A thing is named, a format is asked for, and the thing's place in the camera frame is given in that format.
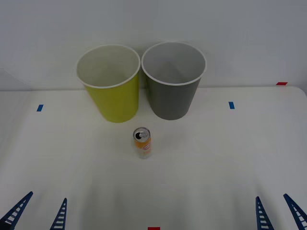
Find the can label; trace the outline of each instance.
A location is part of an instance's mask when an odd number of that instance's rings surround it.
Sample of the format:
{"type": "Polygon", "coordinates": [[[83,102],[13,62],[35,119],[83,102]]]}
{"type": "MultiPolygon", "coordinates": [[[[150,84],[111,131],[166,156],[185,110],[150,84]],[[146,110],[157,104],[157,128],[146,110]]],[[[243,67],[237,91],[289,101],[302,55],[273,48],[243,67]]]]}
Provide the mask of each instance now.
{"type": "Polygon", "coordinates": [[[145,127],[137,128],[133,132],[134,144],[141,158],[147,158],[151,154],[151,135],[150,131],[145,127]]]}
{"type": "Polygon", "coordinates": [[[149,157],[152,151],[152,146],[151,146],[152,139],[149,138],[146,142],[138,142],[136,140],[134,142],[140,157],[142,158],[149,157]]]}

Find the white table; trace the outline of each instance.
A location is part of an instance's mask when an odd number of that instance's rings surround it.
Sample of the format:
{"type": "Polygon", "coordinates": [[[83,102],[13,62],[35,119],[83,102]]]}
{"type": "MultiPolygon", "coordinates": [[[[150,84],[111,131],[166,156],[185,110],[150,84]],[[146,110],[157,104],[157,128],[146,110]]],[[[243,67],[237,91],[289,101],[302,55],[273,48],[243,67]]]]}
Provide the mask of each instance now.
{"type": "Polygon", "coordinates": [[[67,230],[255,230],[256,196],[276,230],[295,230],[284,193],[307,212],[307,97],[298,88],[198,89],[176,121],[158,118],[142,90],[122,124],[104,120],[86,91],[0,98],[0,216],[34,192],[16,230],[49,229],[65,197],[67,230]],[[133,148],[140,126],[153,137],[146,160],[133,148]]]}

